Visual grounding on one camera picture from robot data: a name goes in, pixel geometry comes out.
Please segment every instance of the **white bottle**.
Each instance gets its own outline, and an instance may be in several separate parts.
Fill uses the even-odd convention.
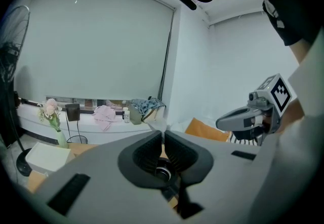
[[[125,111],[127,111],[127,110],[128,110],[127,107],[124,107],[124,108],[123,108],[123,119],[124,119],[124,116],[125,116]]]
[[[126,110],[124,115],[124,122],[129,123],[130,119],[131,119],[131,112],[129,110]]]

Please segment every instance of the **pink flower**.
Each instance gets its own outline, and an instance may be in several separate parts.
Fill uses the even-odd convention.
[[[46,106],[46,114],[47,114],[48,116],[53,115],[54,112],[55,112],[55,108],[54,108],[54,106],[52,106],[52,105],[47,105],[47,106]]]
[[[49,105],[53,106],[54,109],[57,109],[57,102],[55,99],[48,99],[48,101],[46,102],[46,107]]]

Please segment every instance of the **black slot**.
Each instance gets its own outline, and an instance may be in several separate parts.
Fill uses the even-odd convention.
[[[251,160],[251,161],[253,161],[254,158],[257,156],[257,155],[250,154],[250,153],[247,153],[247,152],[242,152],[242,151],[234,151],[232,153],[232,155],[236,156],[236,157],[241,157],[241,158],[244,158],[244,159],[248,159],[248,160]]]
[[[65,215],[81,191],[86,186],[90,177],[85,174],[76,174],[48,203],[53,210]]]

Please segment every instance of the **blue cloth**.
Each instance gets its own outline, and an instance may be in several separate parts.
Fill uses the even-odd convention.
[[[163,102],[156,98],[151,98],[150,100],[133,99],[132,105],[138,109],[139,113],[143,116],[149,109],[157,109],[165,106]]]

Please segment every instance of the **white wall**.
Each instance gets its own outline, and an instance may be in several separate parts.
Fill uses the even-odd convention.
[[[261,13],[233,18],[210,27],[211,68],[210,110],[217,119],[245,106],[248,94],[268,76],[280,73],[288,83],[298,67],[289,47],[285,47],[266,15]]]
[[[166,73],[168,92],[164,94],[165,97],[171,91],[166,112],[168,125],[204,115],[210,77],[210,43],[206,24],[187,7],[177,10],[174,23],[178,34],[173,34],[171,39]]]

